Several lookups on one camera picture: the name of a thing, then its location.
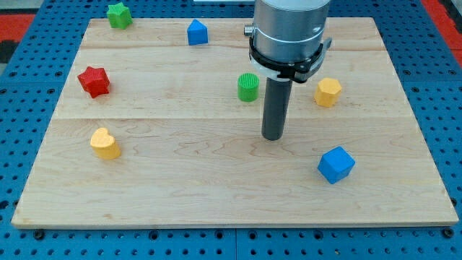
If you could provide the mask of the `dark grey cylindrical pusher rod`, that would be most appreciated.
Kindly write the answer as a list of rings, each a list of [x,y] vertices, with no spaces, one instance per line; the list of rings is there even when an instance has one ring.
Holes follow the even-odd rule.
[[[270,141],[278,140],[284,132],[292,81],[266,79],[261,134]]]

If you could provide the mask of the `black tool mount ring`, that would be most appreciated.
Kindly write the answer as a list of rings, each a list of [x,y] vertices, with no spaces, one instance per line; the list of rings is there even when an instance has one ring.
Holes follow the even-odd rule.
[[[250,63],[265,77],[278,82],[292,80],[296,83],[305,83],[322,66],[327,50],[331,47],[332,38],[326,38],[315,53],[302,61],[285,63],[273,61],[259,53],[254,46],[253,37],[249,38]]]

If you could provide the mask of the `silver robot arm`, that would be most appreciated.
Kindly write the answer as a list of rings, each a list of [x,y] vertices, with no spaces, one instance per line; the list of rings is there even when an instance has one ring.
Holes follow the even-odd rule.
[[[245,26],[249,59],[266,77],[261,134],[284,132],[292,84],[305,83],[321,67],[331,39],[322,39],[330,0],[256,0]]]

